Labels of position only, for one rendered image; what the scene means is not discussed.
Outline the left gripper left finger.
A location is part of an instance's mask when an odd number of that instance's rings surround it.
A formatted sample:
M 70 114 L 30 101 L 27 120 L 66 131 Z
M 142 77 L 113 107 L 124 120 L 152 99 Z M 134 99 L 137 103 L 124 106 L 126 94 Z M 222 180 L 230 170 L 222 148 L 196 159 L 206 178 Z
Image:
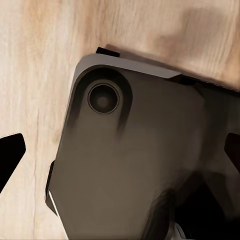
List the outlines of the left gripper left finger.
M 0 193 L 26 152 L 21 133 L 0 138 Z

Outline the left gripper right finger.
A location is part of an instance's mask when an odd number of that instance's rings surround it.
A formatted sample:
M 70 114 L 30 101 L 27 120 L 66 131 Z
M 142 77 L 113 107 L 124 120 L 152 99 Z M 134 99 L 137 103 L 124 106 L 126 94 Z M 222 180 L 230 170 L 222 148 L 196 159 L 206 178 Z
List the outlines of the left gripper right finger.
M 224 151 L 230 158 L 234 166 L 240 173 L 240 135 L 235 133 L 229 133 L 227 135 Z

